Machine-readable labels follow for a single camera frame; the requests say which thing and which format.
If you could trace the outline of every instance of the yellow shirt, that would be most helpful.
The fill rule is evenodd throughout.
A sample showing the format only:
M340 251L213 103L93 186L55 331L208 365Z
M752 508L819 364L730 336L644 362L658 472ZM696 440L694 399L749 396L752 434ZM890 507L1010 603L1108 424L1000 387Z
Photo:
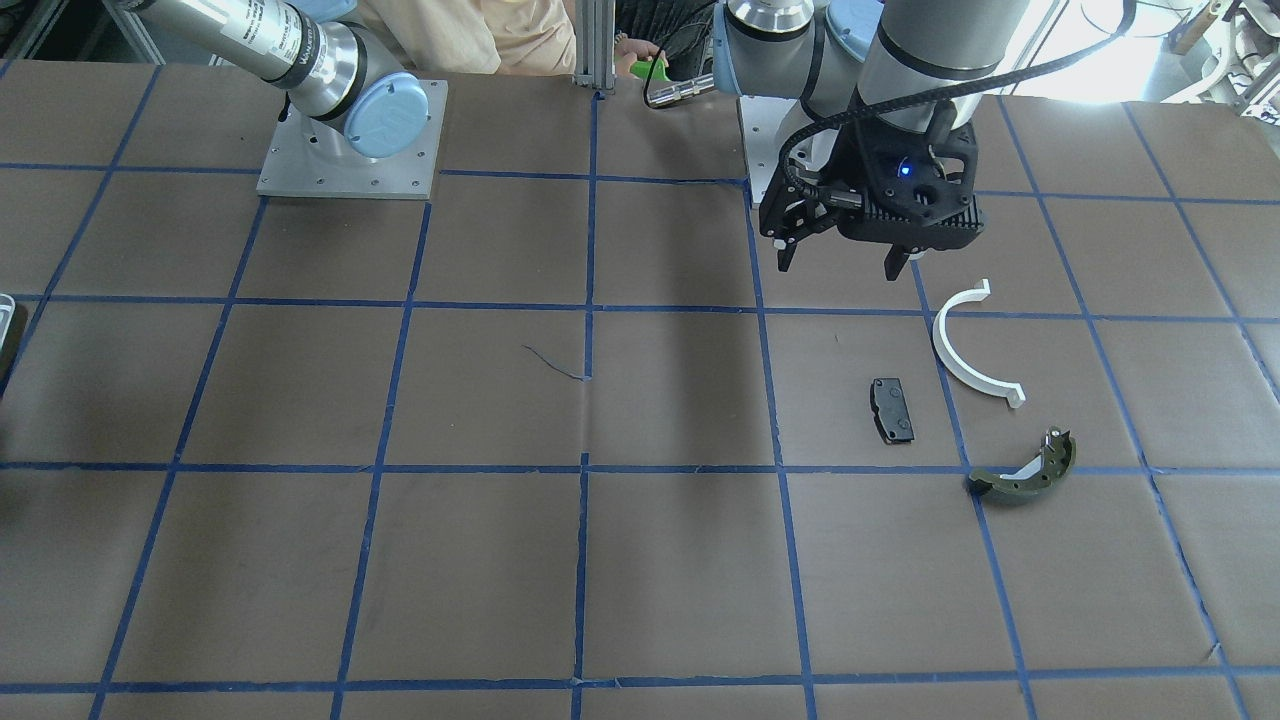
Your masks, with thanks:
M361 0L360 14L406 68L554 76L576 61L564 0Z

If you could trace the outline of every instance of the grid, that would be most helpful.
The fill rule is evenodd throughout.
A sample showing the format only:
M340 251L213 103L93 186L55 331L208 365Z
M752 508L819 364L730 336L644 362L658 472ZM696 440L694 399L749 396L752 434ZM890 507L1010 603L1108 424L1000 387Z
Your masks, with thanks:
M0 67L0 78L5 77L6 70L10 64ZM236 269L234 278L228 288L224 297L204 297L204 296L99 296L99 295L65 295L58 293L58 284L65 273L72 256L74 255L79 241L84 236L93 214L106 192L108 184L111 178L119 173L230 173L230 174L256 174L257 170L250 168L174 168L174 167L140 167L140 165L125 165L120 163L124 156L125 149L129 143L131 136L143 110L147 101L155 88L156 81L160 77L161 70L156 69L150 82L147 83L141 100L132 115L128 128L111 158L111 161L106 165L55 165L55 164L38 164L38 163L6 163L0 164L0 169L60 169L60 170L84 170L84 172L102 172L104 177L93 195L74 236L72 237L65 254L59 261L52 278L50 279L47 287L41 295L15 295L15 299L27 304L36 304L32 311L31 320L27 324L22 345L19 346L18 359L14 363L14 368L18 368L22 363L22 356L27 350L31 338L40 332L41 319L46 309L51 304L63 302L109 302L109 304L163 304L163 305L177 305L177 304L192 304L192 305L212 305L220 306L220 319L214 332L212 340L210 342L207 354L202 369L200 372L198 380L196 383L195 393L191 398L189 406L186 413L186 419L182 425L179 439L177 447L173 452L173 459L169 462L83 462L76 459L67 459L64 461L3 461L0 462L0 469L27 469L27 470L56 470L64 468L79 468L79 469L92 469L102 471L127 471L127 470L146 470L146 471L163 471L164 484L159 496L159 502L155 507L148 532L146 534L146 541L142 548L141 557L137 562L137 570L133 577L131 591L128 598L125 600L124 610L119 620L119 626L115 633L114 641L111 643L110 652L108 655L105 666L102 669L101 679L97 683L8 683L0 684L0 694L92 694L93 702L90 710L90 719L96 720L101 712L104 702L108 696L111 694L128 694L128 693L198 693L198 692L230 692L230 693L251 693L251 692L317 692L317 693L332 693L332 710L330 716L337 720L342 716L344 700L349 693L364 693L364 692L390 692L390 691L567 691L571 693L571 719L577 720L582 716L582 696L584 691L594 688L664 688L664 687L750 687L750 685L788 685L799 687L804 691L805 710L806 716L810 720L817 720L819 717L818 700L815 696L815 688L826 685L873 685L873 684L937 684L937 683L983 683L983 682L1016 682L1021 689L1021 698L1025 705L1027 716L1030 720L1036 720L1039 715L1037 712L1036 694L1033 688L1033 682L1048 682L1048 680L1070 680L1070 679L1105 679L1105 678L1196 678L1196 676L1213 676L1222 678L1230 688L1231 697L1235 703L1235 708L1240 717L1248 719L1249 711L1242 697L1236 678L1238 676L1277 676L1280 675L1280 666L1277 665L1234 665L1229 661L1226 651L1224 650L1217 630L1215 628L1213 619L1210 616L1204 600L1201 596L1201 588L1197 584L1197 579L1192 573L1190 564L1188 562L1187 555L1183 551L1183 543L1179 537L1178 530L1170 518L1170 514L1165 505L1165 498L1157 484L1157 478L1164 475L1276 475L1280 474L1280 468L1189 468L1189 466L1158 466L1148 462L1146 451L1143 448L1142 439L1139 437L1138 429L1130 415L1129 407L1125 402L1125 395L1121 392L1120 382L1116 379L1116 374L1112 369L1111 361L1107 355L1107 350L1103 346L1102 337L1098 332L1098 324L1103 322L1140 322L1140 323L1166 323L1166 324L1189 324L1189 323L1210 323L1210 324L1231 324L1236 327L1242 336L1244 337L1249 351L1256 361L1260 372L1266 379L1270 389L1277 398L1280 398L1280 392L1277 392L1275 378L1271 370L1267 368L1262 354L1254 338L1251 334L1251 329L1262 325L1280 324L1280 316L1242 316L1236 311L1236 306L1230 297L1226 286L1224 284L1219 270L1215 268L1210 259L1208 252L1206 252L1203 243L1196 233L1196 229L1187 215L1185 205L1194 204L1221 204L1221 205L1280 205L1280 200L1225 200L1225 199L1211 199L1211 197L1179 197L1172 186L1169 182L1165 170L1161 168L1160 160L1152 151L1143 129L1133 115L1132 109L1125 108L1125 113L1142 140L1143 149L1146 150L1151 163L1160 174L1161 182L1164 183L1167 196L1153 197L1153 196L1114 196L1114 195L1080 195L1080 193L1053 193L1042 192L1037 178L1032 170L1032 165L1028 161L1027 154L1019 140L1014 122L1011 120L1005 102L1002 99L996 99L1000 106L1001 117L1004 118L1010 135L1012 137L1014 146L1018 151L1019 160L1027 173L1028 182L1032 190L1029 192L1019 191L983 191L983 195L991 196L1010 196L1010 197L1032 197L1036 199L1038 208L1043 215L1046 227L1053 240L1053 245L1061 259L1062 268L1070 282L1073 293L1078 302L1078 311L1073 313L1000 313L1000 311L957 311L954 313L956 316L973 316L973 318L989 318L989 319L1033 319L1033 320L1083 320L1088 327L1089 336L1092 338L1093 348L1102 363L1103 370L1106 372L1107 380L1110 384L1110 391L1115 396L1116 402L1120 406L1121 415L1124 416L1125 429L1133 446L1137 448L1139 456L1138 466L1103 466L1103 465L1087 465L1076 469L1076 473L1083 475L1115 475L1115 474L1128 474L1139 475L1146 479L1152 497L1160 510L1160 515L1164 520L1165 530L1169 536L1169 542L1172 544L1175 553L1179 559L1181 571L1184 574L1185 582L1190 588L1193 597L1201 610L1201 620L1204 625L1206 633L1213 644L1211 652L1215 665L1212 666L1158 666L1158 667L1069 667L1069 669L1028 669L1023 657L1023 648L1019 637L1019 626L1014 610L1009 598L1009 593L1005 585L1005 578L1001 569L1001 555L997 543L993 539L992 530L988 525L988 519L983 503L980 500L973 500L973 511L977 518L978 525L980 528L983 552L986 555L987 562L989 565L992 583L996 588L996 593L1000 601L1000 612L1002 623L1007 632L1007 641L1012 652L1015 667L1012 670L978 670L978 671L922 671L922 673L874 673L874 674L822 674L815 673L810 662L810 648L809 648L809 626L805 618L805 601L804 589L801 587L801 568L800 556L796 544L796 532L795 532L795 519L791 503L791 475L796 474L819 474L819 473L837 473L837 474L922 474L922 475L961 475L968 474L972 469L968 448L965 445L965 434L961 428L960 413L957 410L957 404L951 388L951 379L942 368L941 363L934 363L938 382L942 389L942 395L946 401L946 410L950 420L950 428L954 436L955 447L957 456L960 459L959 464L955 465L899 465L899 466L881 466L881 465L796 465L788 464L783 455L783 442L782 433L780 429L778 420L778 404L774 389L774 366L771 359L771 345L769 345L769 325L771 318L786 316L786 315L835 315L835 316L900 316L900 318L920 318L924 323L925 332L932 327L932 322L936 316L934 310L929 306L929 301L925 293L925 282L918 264L913 263L913 281L915 284L916 293L919 296L919 309L876 309L876 307L773 307L765 304L765 293L762 282L760 260L756 252L756 237L753 232L751 223L751 205L750 205L750 192L746 187L745 179L741 178L699 178L699 179L667 179L667 178L654 178L654 177L628 177L628 176L611 176L602 174L598 172L598 128L599 128L599 106L602 102L608 102L611 100L604 99L600 95L591 97L591 129L590 129L590 170L585 174L582 173L534 173L534 172L488 172L488 170L463 170L463 169L444 169L442 174L444 176L460 176L460 177L497 177L497 178L522 178L531 182L538 182L543 179L573 179L585 181L589 188L588 200L588 240L586 240L586 293L582 304L539 304L539 302L449 302L449 301L425 301L416 299L417 284L420 277L420 269L424 261L424 254L429 243L429 227L431 219L431 206L428 205L421 219L421 229L419 234L417 247L413 259L413 269L410 279L408 291L402 301L389 301L389 300L366 300L366 299L348 299L348 300L320 300L320 299L273 299L273 297L241 297L239 286L243 279L246 266L248 265L250 258L253 252L255 241L257 238L262 218L268 210L270 201L262 199L257 206L257 211L244 242L243 251L239 258L239 263ZM744 238L748 242L750 254L750 266L751 266L751 281L754 290L754 306L733 306L733 305L604 305L595 301L595 228L596 228L596 190L600 183L659 183L659 184L718 184L718 186L732 186L741 190L742 195L742 211L746 219L748 237ZM1117 315L1117 314L1093 314L1091 313L1088 304L1085 302L1084 293L1076 281L1073 266L1068 259L1068 252L1062 245L1059 232L1055 227L1053 218L1046 204L1047 199L1068 199L1068 200L1100 200L1100 201L1140 201L1140 202L1160 202L1172 205L1184 223L1196 250L1204 263L1210 275L1217 291L1221 293L1224 302L1228 306L1228 316L1179 316L1179 315ZM224 464L224 462L187 462L183 460L183 452L187 446L187 441L191 436L192 425L196 419L197 411L201 405L205 387L209 382L210 373L214 368L215 359L218 356L224 331L227 328L228 320L230 318L232 310L241 305L262 305L262 306L353 306L353 307L385 307L385 309L401 309L401 323L399 332L397 336L394 361L390 369L390 382L387 388L387 409L381 421L381 429L379 433L376 457L372 465L279 465L279 464ZM582 313L585 319L585 343L584 343L584 377L591 378L593 370L595 369L594 361L594 328L595 319L598 314L608 313L690 313L690 314L741 314L741 315L755 315L758 332L759 332L759 347L763 359L763 373L764 373L764 392L768 404L768 420L769 432L772 438L772 452L773 462L762 465L622 465L622 464L593 464L591 457L588 452L581 455L580 462L577 465L404 465L404 464L390 464L387 461L388 456L388 442L392 433L392 427L394 421L396 400L399 387L399 380L404 364L406 343L410 334L411 319L416 310L421 309L438 309L438 310L527 310L539 313ZM9 382L9 377L0 380L0 392L5 388ZM161 520L165 515L168 500L170 491L174 486L174 480L179 473L296 473L296 474L337 474L337 473L362 473L369 474L370 493L367 514L364 524L362 543L358 550L358 564L356 570L356 582L351 593L349 612L347 616L346 630L342 642L342 653L339 659L339 666L337 676L333 679L312 679L312 680L297 680L297 682L225 682L219 679L209 680L193 680L193 682L180 682L180 683L147 683L147 682L119 682L114 679L115 666L119 660L122 647L124 644L127 633L129 630L132 614L136 607L138 594L142 589L146 573L148 569L148 562L151 560L151 553L155 547L156 537L160 530ZM576 548L576 585L575 585L575 612L573 612L573 674L570 678L516 678L516 679L385 679L385 680L367 680L367 679L349 679L348 673L351 667L352 652L356 638L356 629L358 625L358 619L361 614L361 606L364 601L365 579L369 568L370 551L375 543L375 529L379 514L379 496L381 488L383 477L387 474L518 474L518 473L543 473L543 474L561 474L561 475L576 475L579 478L579 529L577 529L577 548ZM596 475L608 474L645 474L645 473L671 473L671 474L700 474L700 473L717 473L717 474L769 474L776 475L778 497L782 507L782 525L786 537L786 556L790 568L790 584L791 594L794 601L795 612L795 626L796 638L799 641L799 661L800 673L799 674L782 674L782 675L753 675L753 676L719 676L719 675L705 675L705 676L617 676L617 678L590 678L584 676L584 643L586 633L586 606L590 588L588 587L588 547L590 541L590 528L588 527L588 516L590 507L590 488L591 479Z

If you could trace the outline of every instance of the thin black wire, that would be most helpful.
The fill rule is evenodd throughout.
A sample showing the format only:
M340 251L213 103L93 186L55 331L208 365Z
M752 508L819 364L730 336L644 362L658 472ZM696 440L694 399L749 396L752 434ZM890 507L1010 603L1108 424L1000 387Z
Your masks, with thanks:
M1169 33L1171 33L1175 29L1178 29L1179 27L1181 27L1181 24L1187 22L1187 18L1189 18L1192 15L1192 9L1190 8L1167 8L1165 5L1161 5L1160 3L1147 3L1146 0L1138 0L1138 4L1139 5L1146 5L1147 8L1156 8L1156 9L1160 9L1160 10L1169 10L1170 13L1178 15L1178 22L1175 22L1174 27L1166 29L1165 32L1157 32L1155 35L1126 35L1125 37L1137 38L1137 40L1153 40L1153 38L1157 38L1157 37L1169 37ZM1093 29L1096 29L1096 31L1098 31L1101 33L1110 33L1111 32L1107 28L1105 28L1105 27L1100 26L1098 23L1093 22L1093 18L1089 17L1089 12L1088 12L1088 9L1084 5L1080 5L1080 15L1084 18L1084 22L1089 23L1089 26L1093 27Z
M925 90L923 92L916 92L914 95L905 95L902 97L895 97L892 100L876 102L874 105L861 105L851 110L836 113L835 115L810 123L797 129L796 132L791 133L791 137L788 137L786 142L782 143L782 147L778 149L778 167L782 168L782 173L786 177L788 187L796 188L796 193L799 193L800 197L804 197L806 200L823 199L822 197L823 190L803 179L790 161L791 151L795 150L795 147L801 142L804 142L805 140L809 140L810 137L826 129L840 129L841 127L854 120L872 118L876 115L884 115L888 113L896 113L899 110L906 110L908 108L928 105L929 102L954 100L956 97L964 97L965 95L986 92L988 90L995 90L997 87L1004 87L1006 85L1025 82L1032 78L1047 76L1050 73L1056 73L1061 69L1069 68L1075 63L1083 60L1084 58L1106 47L1116 38L1123 37L1124 33L1129 32L1129 28L1133 27L1134 17L1138 13L1139 0L1121 0L1121 1L1124 8L1124 14L1120 18L1120 26L1106 40L1091 45L1083 50L1076 50L1070 55L1064 55L1056 60L1050 60L1047 63L1042 63L1039 65L1032 65L1029 68L1023 68L1020 70L1011 70L998 76L972 79L969 82L961 82L959 85L951 85L946 87L934 87L932 90Z

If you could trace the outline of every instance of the hand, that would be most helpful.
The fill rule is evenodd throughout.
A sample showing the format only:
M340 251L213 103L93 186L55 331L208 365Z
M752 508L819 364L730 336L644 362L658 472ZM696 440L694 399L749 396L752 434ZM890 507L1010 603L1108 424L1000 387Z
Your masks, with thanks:
M617 44L613 46L613 70L618 76L630 76L631 65L639 60L652 60L654 55L662 60L663 65L667 64L667 54L659 53L658 46L653 42L620 35Z

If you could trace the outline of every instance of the blue joint cap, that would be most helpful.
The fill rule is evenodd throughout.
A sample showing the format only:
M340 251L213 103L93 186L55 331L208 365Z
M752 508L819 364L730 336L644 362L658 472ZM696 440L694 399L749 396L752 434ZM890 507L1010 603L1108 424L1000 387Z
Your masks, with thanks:
M289 0L289 5L317 23L328 23L355 10L356 0Z
M827 27L845 53L865 61L883 12L878 0L832 0L827 5Z
M342 135L365 158L390 158L417 140L426 115L422 83L406 72L392 73L360 94Z

